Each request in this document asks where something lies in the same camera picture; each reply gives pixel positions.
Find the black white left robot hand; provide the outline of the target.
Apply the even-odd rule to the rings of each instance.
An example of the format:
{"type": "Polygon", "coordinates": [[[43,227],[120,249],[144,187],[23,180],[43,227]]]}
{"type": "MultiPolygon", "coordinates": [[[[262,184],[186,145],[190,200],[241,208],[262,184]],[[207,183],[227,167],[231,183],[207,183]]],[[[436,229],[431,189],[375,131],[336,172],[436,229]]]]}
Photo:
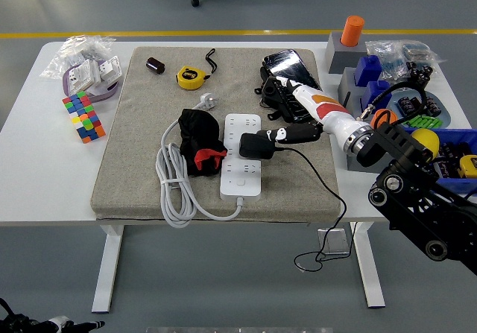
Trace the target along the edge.
{"type": "Polygon", "coordinates": [[[84,333],[100,329],[105,326],[105,322],[90,321],[85,323],[75,323],[67,316],[56,316],[48,320],[53,325],[54,332],[84,333]]]}

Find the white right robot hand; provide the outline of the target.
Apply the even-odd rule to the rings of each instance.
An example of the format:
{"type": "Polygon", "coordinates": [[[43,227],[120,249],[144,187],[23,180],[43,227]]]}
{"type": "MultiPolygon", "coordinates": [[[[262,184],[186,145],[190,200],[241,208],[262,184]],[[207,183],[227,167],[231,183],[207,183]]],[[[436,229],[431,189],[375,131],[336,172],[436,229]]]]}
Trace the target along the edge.
{"type": "Polygon", "coordinates": [[[286,77],[277,76],[275,79],[291,92],[316,123],[291,124],[257,132],[268,141],[280,144],[314,142],[325,132],[336,137],[344,152],[352,153],[358,147],[359,139],[370,129],[367,123],[356,120],[345,107],[324,92],[286,77]]]}

